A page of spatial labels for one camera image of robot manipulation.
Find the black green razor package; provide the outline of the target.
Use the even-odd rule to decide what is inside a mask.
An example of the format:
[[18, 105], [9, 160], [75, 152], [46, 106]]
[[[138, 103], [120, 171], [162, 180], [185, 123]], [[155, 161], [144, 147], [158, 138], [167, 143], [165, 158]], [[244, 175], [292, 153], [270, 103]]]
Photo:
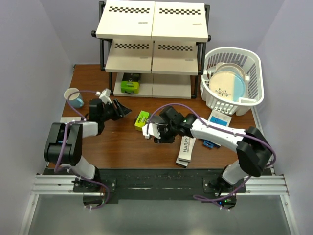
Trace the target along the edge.
[[160, 124], [163, 123], [163, 119], [159, 115], [154, 115], [152, 117], [149, 112], [140, 111], [134, 120], [134, 128], [142, 133], [142, 127], [145, 124], [149, 125], [150, 123]]

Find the black green razor box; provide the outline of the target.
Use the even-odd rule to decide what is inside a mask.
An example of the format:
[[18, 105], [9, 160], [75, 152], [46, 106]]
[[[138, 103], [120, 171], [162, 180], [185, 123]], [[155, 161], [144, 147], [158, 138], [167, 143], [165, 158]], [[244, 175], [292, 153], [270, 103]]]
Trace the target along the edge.
[[121, 92], [125, 94], [138, 94], [140, 89], [141, 74], [124, 73], [121, 81]]

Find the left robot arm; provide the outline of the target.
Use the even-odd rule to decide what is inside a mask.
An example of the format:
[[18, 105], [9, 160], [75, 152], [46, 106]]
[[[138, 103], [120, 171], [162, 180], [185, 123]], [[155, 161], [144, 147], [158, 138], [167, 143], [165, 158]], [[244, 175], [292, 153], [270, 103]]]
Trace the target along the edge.
[[73, 172], [79, 177], [76, 183], [90, 192], [105, 189], [99, 169], [82, 155], [83, 138], [102, 134], [106, 121], [119, 120], [131, 111], [117, 99], [107, 103], [98, 98], [90, 100], [87, 120], [55, 122], [51, 125], [44, 148], [45, 161], [55, 165], [55, 173], [63, 169]]

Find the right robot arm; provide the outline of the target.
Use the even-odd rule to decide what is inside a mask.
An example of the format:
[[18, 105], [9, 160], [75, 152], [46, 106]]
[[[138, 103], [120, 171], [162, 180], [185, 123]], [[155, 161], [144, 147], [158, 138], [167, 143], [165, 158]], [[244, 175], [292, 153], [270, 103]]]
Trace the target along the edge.
[[157, 109], [160, 123], [147, 122], [143, 135], [155, 143], [173, 143], [177, 135], [212, 141], [237, 154], [237, 161], [225, 167], [214, 184], [230, 192], [246, 176], [259, 177], [274, 154], [273, 149], [255, 127], [236, 129], [218, 125], [200, 117], [194, 110], [184, 116], [170, 103]]

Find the white three-tier shelf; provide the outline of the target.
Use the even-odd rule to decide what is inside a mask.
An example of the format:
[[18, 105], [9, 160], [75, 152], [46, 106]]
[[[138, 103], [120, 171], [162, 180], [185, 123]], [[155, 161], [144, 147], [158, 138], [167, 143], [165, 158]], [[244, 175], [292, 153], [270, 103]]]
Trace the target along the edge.
[[[100, 69], [112, 95], [196, 98], [204, 71], [210, 6], [155, 0], [107, 0], [98, 4]], [[138, 94], [121, 92], [124, 73], [141, 74]]]

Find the white Harry's razor box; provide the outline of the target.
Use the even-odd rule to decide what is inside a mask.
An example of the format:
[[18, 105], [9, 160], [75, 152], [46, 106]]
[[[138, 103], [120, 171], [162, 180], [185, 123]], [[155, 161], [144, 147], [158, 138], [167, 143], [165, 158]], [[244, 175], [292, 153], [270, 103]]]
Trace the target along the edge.
[[191, 161], [192, 157], [192, 150], [195, 144], [195, 138], [191, 138], [188, 136], [183, 136], [181, 138], [180, 148], [179, 148], [179, 154], [176, 160], [176, 164], [187, 168], [188, 164]]

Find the blue ceramic mug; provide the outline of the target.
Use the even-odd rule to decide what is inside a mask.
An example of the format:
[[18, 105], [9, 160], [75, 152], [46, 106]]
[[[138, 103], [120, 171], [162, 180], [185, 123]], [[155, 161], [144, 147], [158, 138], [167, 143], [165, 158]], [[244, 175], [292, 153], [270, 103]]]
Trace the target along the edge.
[[84, 106], [82, 95], [77, 88], [69, 88], [64, 92], [64, 98], [68, 100], [69, 104], [74, 108], [81, 108]]

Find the blue razor package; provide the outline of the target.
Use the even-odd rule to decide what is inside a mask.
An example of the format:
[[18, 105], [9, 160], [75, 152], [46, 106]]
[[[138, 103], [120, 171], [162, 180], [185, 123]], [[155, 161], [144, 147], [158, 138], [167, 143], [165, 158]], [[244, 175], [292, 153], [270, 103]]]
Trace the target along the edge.
[[[229, 115], [225, 115], [221, 112], [218, 112], [216, 110], [212, 110], [211, 114], [209, 116], [208, 121], [213, 122], [218, 125], [226, 126], [228, 127], [230, 122], [231, 122], [232, 117]], [[203, 140], [203, 145], [212, 149], [212, 148], [220, 148], [221, 146], [217, 143], [208, 141], [208, 140]]]

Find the blue booklet at left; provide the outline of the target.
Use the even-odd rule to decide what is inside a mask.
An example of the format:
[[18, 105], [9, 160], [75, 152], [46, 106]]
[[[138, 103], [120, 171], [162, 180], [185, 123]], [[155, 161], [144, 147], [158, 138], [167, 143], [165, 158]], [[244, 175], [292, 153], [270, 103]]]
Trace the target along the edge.
[[80, 121], [81, 117], [61, 117], [60, 122], [61, 123], [68, 123], [71, 121]]

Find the beige and blue plate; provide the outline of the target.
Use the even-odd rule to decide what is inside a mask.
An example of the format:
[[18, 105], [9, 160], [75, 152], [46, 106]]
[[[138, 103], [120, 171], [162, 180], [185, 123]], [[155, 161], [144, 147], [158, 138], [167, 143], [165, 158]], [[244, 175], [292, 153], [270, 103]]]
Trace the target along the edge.
[[219, 62], [209, 79], [209, 89], [217, 96], [237, 102], [245, 96], [246, 74], [235, 63]]

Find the white plastic basket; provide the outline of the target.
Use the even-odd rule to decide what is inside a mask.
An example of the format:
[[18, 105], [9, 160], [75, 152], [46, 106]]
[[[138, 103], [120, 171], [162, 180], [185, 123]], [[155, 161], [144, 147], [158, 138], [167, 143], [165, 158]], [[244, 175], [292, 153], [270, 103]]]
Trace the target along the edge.
[[244, 115], [264, 100], [260, 57], [237, 47], [219, 47], [204, 58], [201, 97], [207, 107], [224, 114]]

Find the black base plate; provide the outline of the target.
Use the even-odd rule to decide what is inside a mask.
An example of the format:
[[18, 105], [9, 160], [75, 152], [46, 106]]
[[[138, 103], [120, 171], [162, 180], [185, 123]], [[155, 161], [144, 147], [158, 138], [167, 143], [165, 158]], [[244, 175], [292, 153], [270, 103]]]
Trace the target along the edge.
[[247, 192], [247, 183], [241, 179], [233, 187], [216, 187], [221, 169], [100, 169], [105, 189], [89, 191], [70, 181], [74, 193], [83, 193], [83, 204], [89, 209], [106, 203], [117, 204], [120, 200], [193, 200], [194, 195], [204, 201], [233, 208], [237, 194]]

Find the aluminium rail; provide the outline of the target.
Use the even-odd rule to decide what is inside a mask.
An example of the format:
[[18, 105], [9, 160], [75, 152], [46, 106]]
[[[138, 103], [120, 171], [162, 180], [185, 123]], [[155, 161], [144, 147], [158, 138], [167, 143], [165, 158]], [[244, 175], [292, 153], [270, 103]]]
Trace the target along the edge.
[[250, 179], [228, 210], [193, 199], [208, 194], [207, 170], [113, 170], [111, 197], [98, 198], [69, 175], [38, 175], [20, 229], [22, 235], [297, 235], [282, 176]]

